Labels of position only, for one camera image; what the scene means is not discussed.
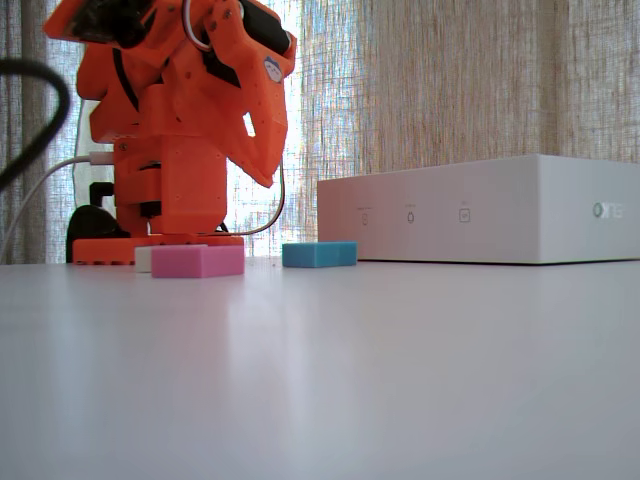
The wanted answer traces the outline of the orange gripper black motor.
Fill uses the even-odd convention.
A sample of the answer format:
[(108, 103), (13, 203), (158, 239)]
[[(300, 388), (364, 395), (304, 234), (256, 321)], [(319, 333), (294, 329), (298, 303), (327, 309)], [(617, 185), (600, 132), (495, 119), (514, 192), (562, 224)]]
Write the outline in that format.
[[(239, 1), (241, 20), (249, 37), (283, 56), (291, 45), (289, 34), (275, 13), (253, 1)], [(234, 128), (231, 160), (258, 184), (269, 188), (282, 159), (288, 130), (284, 93), (285, 68), (291, 64), (265, 49), (236, 50), (233, 69), (214, 50), (202, 54), (206, 71), (231, 85), (227, 96), (228, 125)]]

